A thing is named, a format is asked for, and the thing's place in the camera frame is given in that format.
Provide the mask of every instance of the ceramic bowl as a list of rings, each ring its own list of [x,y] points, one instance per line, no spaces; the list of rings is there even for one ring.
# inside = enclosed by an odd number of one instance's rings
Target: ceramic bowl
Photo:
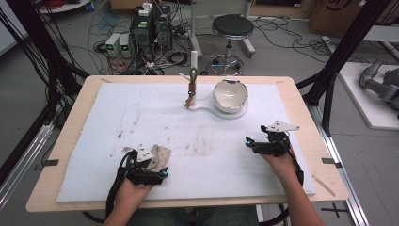
[[[224,79],[214,88],[214,104],[225,113],[236,113],[247,103],[246,85],[233,79]]]

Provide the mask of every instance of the hand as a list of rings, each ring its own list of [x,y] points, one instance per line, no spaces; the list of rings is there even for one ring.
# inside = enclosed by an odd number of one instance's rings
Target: hand
[[[134,199],[137,199],[137,194],[147,194],[152,188],[153,185],[137,187],[125,178],[118,190],[117,196],[115,197],[115,205],[134,203]]]
[[[114,210],[104,225],[126,225],[152,188],[153,186],[136,187],[125,178],[115,197]]]
[[[292,176],[296,177],[294,161],[289,154],[285,153],[278,157],[269,154],[261,154],[261,157],[266,160],[280,179]]]

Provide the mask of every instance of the floor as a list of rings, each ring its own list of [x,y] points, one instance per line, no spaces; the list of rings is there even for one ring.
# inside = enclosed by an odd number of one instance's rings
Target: floor
[[[122,32],[129,27],[130,15],[126,12],[115,13],[105,5],[95,12],[86,12],[82,8],[56,15],[59,28],[72,49],[73,57],[90,74],[107,74],[105,57],[93,53],[92,46],[96,41],[106,40],[109,26],[114,32]],[[199,60],[199,69],[206,71],[212,56],[223,53],[227,42],[212,35],[211,22],[213,16],[203,16],[197,19],[199,45],[204,54]],[[302,81],[318,73],[328,55],[325,49],[317,52],[310,47],[304,48],[321,36],[309,32],[305,20],[264,19],[259,22],[265,30],[256,29],[250,41],[256,49],[252,58],[242,46],[234,42],[232,52],[244,60],[245,75],[290,76],[296,82]],[[275,29],[279,24],[283,29]],[[340,40],[332,39],[335,44]],[[362,43],[353,57],[353,62],[373,62],[383,56],[389,64],[398,65],[397,59],[388,54],[377,42]],[[165,69],[165,74],[186,73],[185,67]],[[0,56],[0,163],[3,164],[18,141],[24,135],[33,120],[39,115],[45,105],[44,85],[33,71],[24,53],[14,47]],[[59,130],[53,135],[35,160],[31,170],[25,175],[6,206],[0,212],[2,225],[97,225],[80,212],[40,213],[32,214],[25,210],[25,204],[40,176],[34,166],[39,164],[45,151],[51,148]],[[351,183],[358,195],[360,204],[370,225],[397,225],[399,221],[399,132],[369,129],[343,86],[337,79],[331,113],[331,134],[343,160],[343,165]],[[344,202],[318,202],[315,208],[326,225],[353,225]],[[263,217],[273,217],[279,212],[275,205],[263,206]],[[94,215],[102,218],[104,212],[96,211]]]

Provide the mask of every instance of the power supply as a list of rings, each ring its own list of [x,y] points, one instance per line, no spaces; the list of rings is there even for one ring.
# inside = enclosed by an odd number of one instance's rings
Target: power supply
[[[120,35],[120,51],[123,57],[132,57],[133,49],[132,49],[132,42],[130,41],[129,34],[121,34]]]
[[[170,6],[160,6],[154,12],[156,41],[158,49],[172,49],[171,26],[170,26]]]
[[[120,55],[120,34],[112,34],[105,42],[105,47],[109,57],[118,57]]]

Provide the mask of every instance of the stool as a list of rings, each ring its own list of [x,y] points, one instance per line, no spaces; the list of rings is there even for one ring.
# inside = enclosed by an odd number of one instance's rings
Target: stool
[[[239,57],[231,54],[231,41],[244,40],[252,35],[252,22],[239,14],[228,14],[217,17],[212,23],[212,30],[229,42],[226,54],[216,55],[209,62],[211,70],[218,74],[243,75],[244,63]]]

